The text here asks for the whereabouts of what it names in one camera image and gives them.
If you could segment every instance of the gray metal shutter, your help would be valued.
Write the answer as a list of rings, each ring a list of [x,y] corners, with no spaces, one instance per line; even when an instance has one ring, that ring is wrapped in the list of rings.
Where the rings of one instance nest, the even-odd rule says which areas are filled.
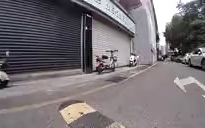
[[[66,6],[0,0],[0,56],[10,50],[10,73],[81,68],[81,13]]]
[[[93,69],[96,66],[96,55],[107,55],[106,50],[117,49],[118,66],[125,66],[129,63],[131,38],[127,33],[120,31],[118,27],[107,25],[103,22],[93,19]]]

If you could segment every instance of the asphalt road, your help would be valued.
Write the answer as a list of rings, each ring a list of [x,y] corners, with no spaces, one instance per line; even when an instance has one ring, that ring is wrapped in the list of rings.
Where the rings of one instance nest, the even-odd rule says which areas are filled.
[[[204,71],[159,62],[124,82],[101,85],[70,99],[85,101],[127,128],[205,128],[205,92],[191,84],[185,93],[174,83],[176,77],[189,76],[205,85]],[[0,128],[65,128],[67,124],[58,110],[62,100],[56,100],[0,110]]]

